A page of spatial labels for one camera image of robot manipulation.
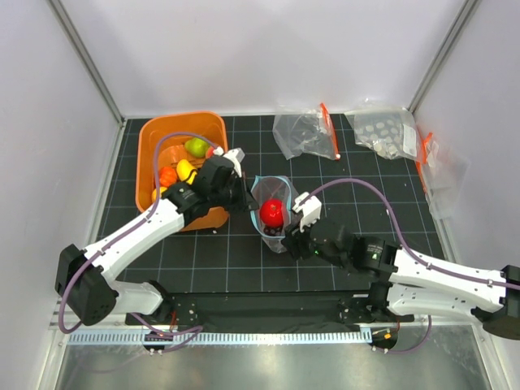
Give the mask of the purple grape bunch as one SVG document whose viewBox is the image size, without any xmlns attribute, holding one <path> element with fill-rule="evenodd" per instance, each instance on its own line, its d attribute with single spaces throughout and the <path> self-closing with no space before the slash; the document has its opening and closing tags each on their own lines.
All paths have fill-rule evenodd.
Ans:
<svg viewBox="0 0 520 390">
<path fill-rule="evenodd" d="M 268 227 L 268 226 L 265 226 L 264 229 L 263 229 L 263 233 L 266 236 L 269 236 L 269 237 L 281 236 L 282 232 L 283 232 L 283 228 L 282 227 Z"/>
</svg>

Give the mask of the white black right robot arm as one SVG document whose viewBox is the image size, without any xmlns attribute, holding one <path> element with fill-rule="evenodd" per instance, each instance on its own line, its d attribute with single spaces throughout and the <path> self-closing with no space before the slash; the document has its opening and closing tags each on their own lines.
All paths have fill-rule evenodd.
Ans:
<svg viewBox="0 0 520 390">
<path fill-rule="evenodd" d="M 285 229 L 282 246 L 296 260 L 316 256 L 349 273 L 364 275 L 384 293 L 366 301 L 376 322 L 393 314 L 462 316 L 484 331 L 519 338 L 519 269 L 462 266 L 375 236 L 359 236 L 328 219 Z"/>
</svg>

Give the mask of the clear blue-zip bag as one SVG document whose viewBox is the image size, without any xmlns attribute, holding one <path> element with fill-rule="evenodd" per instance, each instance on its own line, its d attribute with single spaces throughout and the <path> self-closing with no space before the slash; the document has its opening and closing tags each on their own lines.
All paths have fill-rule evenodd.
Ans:
<svg viewBox="0 0 520 390">
<path fill-rule="evenodd" d="M 291 208 L 294 198 L 297 195 L 293 184 L 287 176 L 283 175 L 265 175 L 255 177 L 253 187 L 251 189 L 253 198 L 258 202 L 259 208 L 250 212 L 251 222 L 255 230 L 260 234 L 262 240 L 267 247 L 274 253 L 281 254 L 287 250 L 281 241 L 284 238 L 284 229 L 291 222 Z M 284 204 L 284 224 L 281 226 L 283 232 L 281 236 L 269 237 L 263 233 L 265 225 L 260 219 L 260 209 L 262 204 L 269 199 L 279 199 Z"/>
</svg>

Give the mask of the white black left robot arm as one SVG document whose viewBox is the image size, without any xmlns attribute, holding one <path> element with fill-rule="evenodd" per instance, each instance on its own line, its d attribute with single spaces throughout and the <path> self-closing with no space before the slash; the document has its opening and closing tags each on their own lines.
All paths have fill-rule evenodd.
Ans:
<svg viewBox="0 0 520 390">
<path fill-rule="evenodd" d="M 231 149 L 208 158 L 193 182 L 178 182 L 145 212 L 105 239 L 78 249 L 69 245 L 58 261 L 55 290 L 62 298 L 58 324 L 70 308 L 80 323 L 92 326 L 109 314 L 140 314 L 154 325 L 171 318 L 171 294 L 154 281 L 119 282 L 119 274 L 144 252 L 167 236 L 221 207 L 227 212 L 258 208 L 241 169 L 244 153 Z"/>
</svg>

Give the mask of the orange plastic basket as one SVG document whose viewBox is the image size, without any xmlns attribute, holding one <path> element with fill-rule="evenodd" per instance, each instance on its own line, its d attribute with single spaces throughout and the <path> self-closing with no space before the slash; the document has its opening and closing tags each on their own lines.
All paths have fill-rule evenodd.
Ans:
<svg viewBox="0 0 520 390">
<path fill-rule="evenodd" d="M 175 136 L 164 141 L 159 149 L 158 165 L 154 165 L 154 151 L 159 141 L 174 132 L 188 132 L 187 136 Z M 228 150 L 228 137 L 223 119 L 210 111 L 196 111 L 164 115 L 149 120 L 140 130 L 136 164 L 136 207 L 140 212 L 152 205 L 155 190 L 154 173 L 164 166 L 175 168 L 186 159 L 199 168 L 204 158 L 195 158 L 186 151 L 184 143 L 198 134 Z"/>
</svg>

